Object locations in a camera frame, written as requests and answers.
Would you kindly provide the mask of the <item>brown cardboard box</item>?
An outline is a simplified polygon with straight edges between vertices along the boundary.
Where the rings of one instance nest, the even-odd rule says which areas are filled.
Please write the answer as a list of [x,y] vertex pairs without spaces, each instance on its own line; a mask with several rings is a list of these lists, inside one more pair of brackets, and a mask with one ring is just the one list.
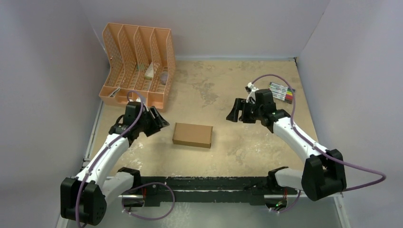
[[213,126],[176,123],[173,144],[200,148],[211,148]]

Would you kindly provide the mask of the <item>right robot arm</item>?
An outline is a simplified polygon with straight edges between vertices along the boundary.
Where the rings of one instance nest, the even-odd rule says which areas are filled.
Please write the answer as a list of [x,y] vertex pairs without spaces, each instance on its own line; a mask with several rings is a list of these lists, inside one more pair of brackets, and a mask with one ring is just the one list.
[[249,89],[247,98],[236,98],[226,120],[254,124],[260,121],[271,133],[282,139],[304,162],[302,171],[283,166],[268,172],[267,188],[279,193],[284,188],[304,192],[312,201],[346,190],[343,156],[337,149],[329,150],[313,141],[291,115],[277,109],[269,89]]

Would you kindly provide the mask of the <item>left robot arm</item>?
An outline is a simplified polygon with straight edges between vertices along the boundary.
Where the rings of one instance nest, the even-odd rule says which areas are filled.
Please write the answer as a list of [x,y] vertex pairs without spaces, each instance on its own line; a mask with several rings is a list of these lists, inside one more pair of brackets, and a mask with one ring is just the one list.
[[66,177],[60,185],[60,215],[83,228],[98,225],[107,206],[121,193],[137,194],[142,187],[138,170],[121,168],[111,179],[108,175],[119,158],[144,133],[149,137],[169,123],[156,107],[131,101],[125,113],[110,127],[106,141],[95,157],[76,176]]

